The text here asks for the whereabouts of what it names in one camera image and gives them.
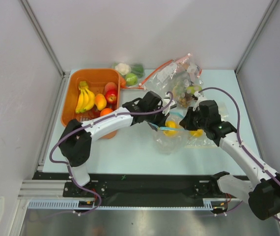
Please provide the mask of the fake orange mango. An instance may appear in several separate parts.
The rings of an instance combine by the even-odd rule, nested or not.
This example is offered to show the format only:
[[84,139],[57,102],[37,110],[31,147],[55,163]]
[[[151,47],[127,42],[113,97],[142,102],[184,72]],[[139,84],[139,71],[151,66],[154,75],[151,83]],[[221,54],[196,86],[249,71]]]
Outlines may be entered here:
[[98,93],[95,96],[95,105],[96,105],[98,111],[101,111],[104,108],[106,108],[107,100],[106,100],[106,98],[105,98],[105,96],[103,94]]

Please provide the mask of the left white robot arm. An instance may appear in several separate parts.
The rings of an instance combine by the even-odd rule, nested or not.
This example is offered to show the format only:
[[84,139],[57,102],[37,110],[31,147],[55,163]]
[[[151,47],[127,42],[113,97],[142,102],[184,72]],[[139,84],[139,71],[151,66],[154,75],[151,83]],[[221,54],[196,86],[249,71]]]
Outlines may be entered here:
[[58,141],[58,147],[66,158],[69,174],[75,183],[75,193],[85,197],[91,191],[86,162],[94,142],[121,128],[142,122],[164,126],[172,102],[173,94],[170,91],[164,98],[148,91],[144,97],[126,102],[107,115],[85,122],[71,120]]

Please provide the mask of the blue zip clear bag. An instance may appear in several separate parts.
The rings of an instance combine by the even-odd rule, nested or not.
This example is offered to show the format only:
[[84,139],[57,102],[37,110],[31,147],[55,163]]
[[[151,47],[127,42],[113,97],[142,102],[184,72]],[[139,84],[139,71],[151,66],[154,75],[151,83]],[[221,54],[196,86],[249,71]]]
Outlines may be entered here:
[[179,125],[179,122],[183,118],[183,115],[179,112],[170,112],[169,117],[167,118],[167,121],[172,120],[177,124],[178,133],[174,137],[164,135],[163,131],[166,129],[165,126],[154,126],[156,130],[152,131],[153,146],[159,153],[170,155],[185,146],[188,140],[188,132]]

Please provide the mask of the fake yellow lemon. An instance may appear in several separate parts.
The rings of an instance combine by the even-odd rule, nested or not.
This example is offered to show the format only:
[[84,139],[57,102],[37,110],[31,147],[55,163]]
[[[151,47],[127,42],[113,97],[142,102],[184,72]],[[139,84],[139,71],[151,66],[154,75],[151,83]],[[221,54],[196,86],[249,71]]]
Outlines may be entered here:
[[177,124],[176,122],[169,120],[165,123],[165,130],[163,131],[164,135],[168,137],[174,137],[177,135]]

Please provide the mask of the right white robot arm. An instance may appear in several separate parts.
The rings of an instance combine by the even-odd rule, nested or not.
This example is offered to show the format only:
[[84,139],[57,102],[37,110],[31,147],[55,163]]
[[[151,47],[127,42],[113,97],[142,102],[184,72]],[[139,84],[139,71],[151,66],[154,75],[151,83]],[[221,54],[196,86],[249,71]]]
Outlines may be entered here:
[[180,125],[189,131],[203,130],[210,140],[232,157],[249,179],[245,182],[228,173],[220,173],[209,185],[214,197],[229,193],[247,203],[260,220],[280,213],[280,174],[250,153],[239,139],[237,129],[222,120],[214,100],[204,100],[197,107],[189,107]]

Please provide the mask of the yellow fake banana bunch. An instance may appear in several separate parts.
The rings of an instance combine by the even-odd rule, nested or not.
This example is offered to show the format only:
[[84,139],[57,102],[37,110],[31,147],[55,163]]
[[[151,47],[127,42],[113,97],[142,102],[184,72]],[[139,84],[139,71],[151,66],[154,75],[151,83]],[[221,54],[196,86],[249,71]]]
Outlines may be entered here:
[[86,81],[79,83],[79,98],[75,108],[76,114],[84,113],[91,110],[95,104],[95,94],[89,90]]

